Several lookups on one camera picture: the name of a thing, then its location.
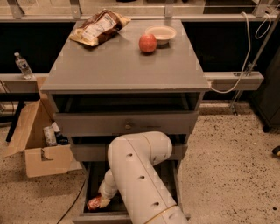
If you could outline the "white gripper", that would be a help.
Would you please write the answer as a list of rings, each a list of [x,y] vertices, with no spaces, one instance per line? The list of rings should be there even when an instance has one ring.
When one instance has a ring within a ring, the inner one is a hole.
[[[98,190],[101,194],[99,208],[106,207],[110,203],[110,200],[116,195],[117,191],[118,188],[112,171],[107,170]]]

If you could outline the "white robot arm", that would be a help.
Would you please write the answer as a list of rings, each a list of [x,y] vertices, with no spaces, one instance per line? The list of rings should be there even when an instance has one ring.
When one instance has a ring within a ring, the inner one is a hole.
[[[170,138],[159,131],[115,138],[108,147],[109,170],[101,184],[101,195],[120,193],[133,224],[187,224],[154,169],[172,154]]]

